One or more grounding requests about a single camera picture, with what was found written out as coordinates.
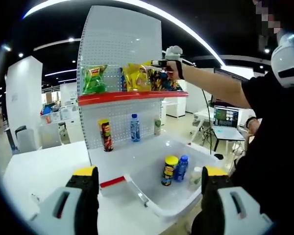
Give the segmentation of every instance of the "shelf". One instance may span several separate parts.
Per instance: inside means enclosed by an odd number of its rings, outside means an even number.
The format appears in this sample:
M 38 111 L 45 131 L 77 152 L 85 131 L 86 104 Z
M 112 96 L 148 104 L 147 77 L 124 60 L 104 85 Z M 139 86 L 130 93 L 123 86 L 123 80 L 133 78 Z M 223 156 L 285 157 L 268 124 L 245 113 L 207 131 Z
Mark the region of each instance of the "shelf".
M 188 97 L 187 92 L 153 91 L 153 92 L 110 92 L 102 94 L 87 94 L 78 97 L 79 106 L 101 104 L 113 101 L 133 99 L 153 99 L 167 97 Z

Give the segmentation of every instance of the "cable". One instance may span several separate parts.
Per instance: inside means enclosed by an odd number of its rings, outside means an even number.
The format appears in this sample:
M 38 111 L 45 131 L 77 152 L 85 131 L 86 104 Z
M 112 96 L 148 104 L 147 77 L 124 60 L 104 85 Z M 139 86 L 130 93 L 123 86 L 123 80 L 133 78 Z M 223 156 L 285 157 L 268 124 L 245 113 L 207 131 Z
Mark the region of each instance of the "cable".
M 203 95 L 204 95 L 204 97 L 205 97 L 205 101 L 206 101 L 206 105 L 207 105 L 207 110 L 208 110 L 208 118 L 209 118 L 209 133 L 210 133 L 210 155 L 211 155 L 211 149 L 212 149 L 212 133 L 211 133 L 211 130 L 212 130 L 212 128 L 211 128 L 211 123 L 210 123 L 210 112 L 209 112 L 209 106 L 208 106 L 208 101 L 207 101 L 207 98 L 206 98 L 206 95 L 205 95 L 205 92 L 204 92 L 204 90 L 203 89 L 201 89 L 201 91 L 202 91 L 202 93 L 203 93 Z

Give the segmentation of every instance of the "plastic bottle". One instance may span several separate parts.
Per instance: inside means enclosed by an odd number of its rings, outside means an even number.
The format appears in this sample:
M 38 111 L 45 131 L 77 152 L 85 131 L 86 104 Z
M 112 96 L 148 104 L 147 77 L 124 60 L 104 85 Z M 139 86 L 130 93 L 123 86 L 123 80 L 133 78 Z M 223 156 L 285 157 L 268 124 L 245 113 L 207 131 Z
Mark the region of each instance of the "plastic bottle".
M 193 172 L 191 173 L 189 189 L 196 191 L 201 185 L 201 174 L 202 168 L 200 166 L 195 166 Z
M 139 121 L 137 114 L 132 114 L 131 119 L 131 138 L 133 142 L 138 142 L 141 140 L 140 131 L 139 131 Z
M 153 132 L 156 136 L 161 134 L 161 119 L 158 116 L 154 119 Z
M 174 180 L 178 182 L 182 182 L 184 180 L 184 175 L 187 171 L 187 167 L 188 167 L 188 156 L 183 155 L 178 161 L 175 174 L 174 174 Z

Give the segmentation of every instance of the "black shirt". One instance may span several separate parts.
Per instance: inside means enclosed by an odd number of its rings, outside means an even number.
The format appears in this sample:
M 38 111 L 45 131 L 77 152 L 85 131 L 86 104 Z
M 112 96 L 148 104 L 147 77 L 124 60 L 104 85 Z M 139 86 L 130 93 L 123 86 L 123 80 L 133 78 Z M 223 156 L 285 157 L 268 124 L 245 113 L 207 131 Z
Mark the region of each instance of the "black shirt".
M 231 179 L 242 186 L 272 220 L 294 207 L 294 87 L 283 88 L 273 72 L 242 83 L 244 94 L 262 118 L 246 156 Z

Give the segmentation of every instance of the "chair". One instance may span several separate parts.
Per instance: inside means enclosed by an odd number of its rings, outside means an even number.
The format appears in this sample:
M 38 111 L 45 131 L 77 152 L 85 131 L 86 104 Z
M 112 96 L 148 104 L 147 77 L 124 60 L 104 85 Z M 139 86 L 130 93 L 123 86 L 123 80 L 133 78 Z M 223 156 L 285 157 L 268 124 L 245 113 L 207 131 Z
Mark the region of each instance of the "chair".
M 33 129 L 25 129 L 17 132 L 17 140 L 20 153 L 27 153 L 37 150 Z
M 58 123 L 41 125 L 40 136 L 43 149 L 62 145 L 58 129 Z

